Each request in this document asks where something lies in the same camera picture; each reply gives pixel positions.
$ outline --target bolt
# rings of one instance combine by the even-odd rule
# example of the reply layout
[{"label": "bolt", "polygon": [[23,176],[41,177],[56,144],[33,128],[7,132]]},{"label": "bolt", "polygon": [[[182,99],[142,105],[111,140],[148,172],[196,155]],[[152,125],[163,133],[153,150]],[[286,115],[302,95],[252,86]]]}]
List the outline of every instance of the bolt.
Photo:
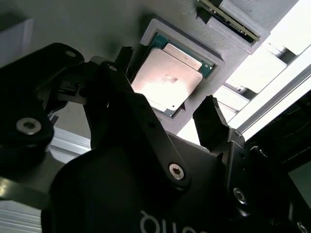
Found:
[{"label": "bolt", "polygon": [[239,188],[233,189],[233,194],[235,198],[241,203],[242,205],[246,204],[246,198],[244,196],[244,193]]},{"label": "bolt", "polygon": [[176,180],[182,180],[185,176],[183,169],[177,164],[171,164],[169,167],[171,175]]},{"label": "bolt", "polygon": [[113,71],[118,71],[117,68],[115,68],[114,66],[109,66],[109,68]]},{"label": "bolt", "polygon": [[243,137],[243,135],[239,131],[235,130],[234,132],[238,137]]},{"label": "bolt", "polygon": [[41,128],[41,123],[30,117],[22,118],[16,123],[16,129],[26,135],[36,134]]},{"label": "bolt", "polygon": [[259,149],[259,152],[264,156],[264,157],[268,157],[263,151],[262,151],[262,149]]},{"label": "bolt", "polygon": [[297,226],[299,230],[301,231],[301,233],[308,233],[306,227],[301,222],[297,222]]},{"label": "bolt", "polygon": [[70,57],[76,57],[77,55],[74,52],[66,51],[66,54]]}]

